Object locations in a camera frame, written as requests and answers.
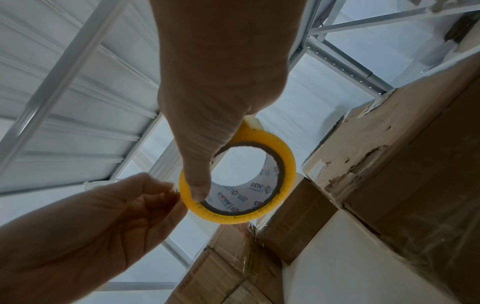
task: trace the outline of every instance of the yellow tape roll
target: yellow tape roll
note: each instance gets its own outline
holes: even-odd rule
[[[265,151],[266,158],[260,174],[239,186],[212,183],[208,198],[195,202],[180,174],[180,195],[193,213],[220,224],[238,224],[266,215],[288,196],[295,182],[295,159],[290,148],[280,138],[264,131],[258,120],[246,119],[237,133],[218,154],[232,147],[251,146]]]

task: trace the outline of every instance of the finger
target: finger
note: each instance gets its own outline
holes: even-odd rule
[[[139,173],[115,184],[105,186],[102,191],[109,191],[116,198],[133,200],[142,194],[160,194],[172,189],[173,183],[160,182],[148,173]]]
[[[196,160],[192,158],[183,159],[183,171],[185,180],[190,187],[190,194],[194,201],[204,201],[212,186],[210,176],[210,159]]]
[[[175,189],[157,195],[144,195],[145,208],[155,210],[174,205],[179,200],[179,195]]]
[[[146,233],[145,250],[151,251],[160,243],[165,241],[175,227],[187,214],[187,207],[182,200],[179,200],[170,213],[162,221],[151,226]]]

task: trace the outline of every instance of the hand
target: hand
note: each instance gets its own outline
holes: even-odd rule
[[[150,0],[160,36],[158,105],[192,198],[210,191],[213,156],[288,77],[305,0]]]
[[[0,302],[71,303],[163,242],[187,213],[170,183],[141,173],[0,227]]]

